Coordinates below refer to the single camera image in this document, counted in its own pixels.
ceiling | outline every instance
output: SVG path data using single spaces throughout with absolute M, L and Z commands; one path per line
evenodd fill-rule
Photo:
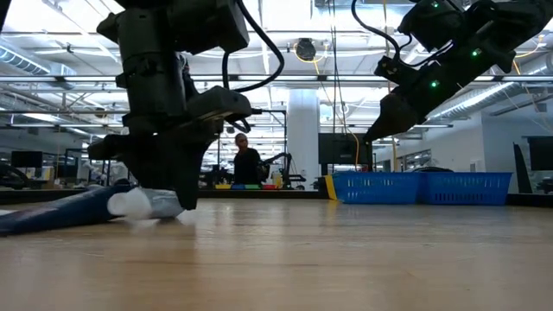
M 247 9 L 283 52 L 286 64 L 283 74 L 316 75 L 317 71 L 320 74 L 334 74 L 334 53 L 328 51 L 332 41 L 330 29 L 334 25 L 337 33 L 336 65 L 339 73 L 357 76 L 372 75 L 378 60 L 386 54 L 385 40 L 364 31 L 355 22 L 350 12 L 350 1 L 337 0 L 335 16 L 329 14 L 325 3 L 324 0 L 245 0 Z M 373 27 L 386 28 L 400 45 L 407 43 L 408 38 L 394 29 L 413 3 L 401 0 L 388 1 L 385 7 L 378 1 L 359 1 L 359 3 L 358 12 L 362 20 Z M 122 8 L 113 0 L 12 0 L 0 43 L 20 49 L 22 54 L 39 64 L 63 64 L 77 75 L 117 75 L 122 71 L 118 45 L 97 34 L 96 27 L 109 13 L 118 13 L 121 10 Z M 551 28 L 553 24 L 550 23 L 542 33 L 542 37 L 529 40 L 517 50 L 519 55 L 529 54 L 520 60 L 521 63 L 550 51 L 550 46 L 553 44 Z M 267 47 L 251 31 L 251 27 L 249 30 L 250 45 L 232 55 L 229 72 L 256 75 L 273 73 L 278 67 L 277 58 L 271 52 L 267 52 Z M 318 49 L 317 59 L 320 59 L 317 67 L 313 63 L 300 61 L 293 48 L 288 50 L 294 47 L 299 38 L 311 38 L 315 42 L 315 47 Z M 222 54 L 219 49 L 197 55 L 188 54 L 192 75 L 219 77 Z M 429 55 L 423 52 L 416 41 L 404 48 L 402 54 L 404 60 L 411 63 L 423 60 Z M 23 70 L 2 62 L 0 62 L 0 74 L 29 75 Z M 220 82 L 197 83 L 201 91 L 215 85 L 220 85 Z M 106 110 L 128 110 L 126 94 L 123 90 L 102 91 L 106 88 L 114 89 L 114 85 L 109 83 L 91 81 L 78 85 L 76 91 L 45 84 L 9 83 L 4 86 L 8 86 L 11 91 L 31 93 L 34 99 L 39 98 L 39 100 L 26 98 L 24 104 L 29 104 L 29 109 L 33 110 L 59 109 L 64 103 L 65 105 L 69 103 L 71 109 L 80 111 L 94 110 L 99 107 Z M 306 86 L 302 86 L 299 82 L 275 83 L 271 88 L 265 87 L 245 95 L 252 106 L 286 109 L 289 89 L 296 87 Z M 325 117 L 332 119 L 332 111 L 329 107 L 334 98 L 333 86 L 328 85 L 326 90 L 328 96 L 320 85 L 314 84 L 307 87 L 319 89 L 318 96 L 323 104 L 321 121 L 325 123 Z M 367 87 L 366 84 L 359 82 L 345 82 L 342 86 L 342 95 L 344 102 L 347 103 L 347 122 L 367 124 L 374 121 L 379 114 L 378 101 L 387 92 L 386 83 L 372 84 Z M 13 109 L 6 105 L 3 107 L 7 110 Z M 32 117 L 19 117 L 25 122 L 49 122 Z M 120 123 L 120 118 L 121 115 L 102 118 L 92 114 L 71 116 L 72 122 L 76 124 L 114 124 Z M 255 116 L 251 122 L 274 124 L 272 128 L 254 130 L 251 137 L 283 137 L 283 128 L 274 116 L 269 114 Z M 366 128 L 353 128 L 353 130 L 362 132 Z M 105 133 L 105 130 L 94 128 L 80 131 L 99 135 Z M 227 148 L 231 155 L 232 144 L 225 146 L 225 149 Z M 282 151 L 283 146 L 277 142 L 270 148 L 262 146 L 259 148 L 267 149 L 266 152 L 261 152 L 268 156 Z

black shirt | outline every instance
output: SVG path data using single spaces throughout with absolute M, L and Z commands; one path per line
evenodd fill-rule
M 257 150 L 248 148 L 244 152 L 238 152 L 234 157 L 234 183 L 239 185 L 257 185 L 257 166 L 261 157 Z

wooden table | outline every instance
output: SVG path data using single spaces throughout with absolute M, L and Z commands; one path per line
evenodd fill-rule
M 0 310 L 550 311 L 553 210 L 203 200 L 0 239 Z

blue plastic basket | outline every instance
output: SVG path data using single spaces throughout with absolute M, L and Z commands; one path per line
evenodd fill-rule
M 424 173 L 423 203 L 436 205 L 505 204 L 512 173 Z
M 333 175 L 338 200 L 346 204 L 414 204 L 418 173 L 360 173 Z

person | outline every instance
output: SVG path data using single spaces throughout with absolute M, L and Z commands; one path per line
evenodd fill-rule
M 234 183 L 239 185 L 260 184 L 257 167 L 261 157 L 257 150 L 248 148 L 248 137 L 239 133 L 234 137 L 238 153 L 234 157 Z

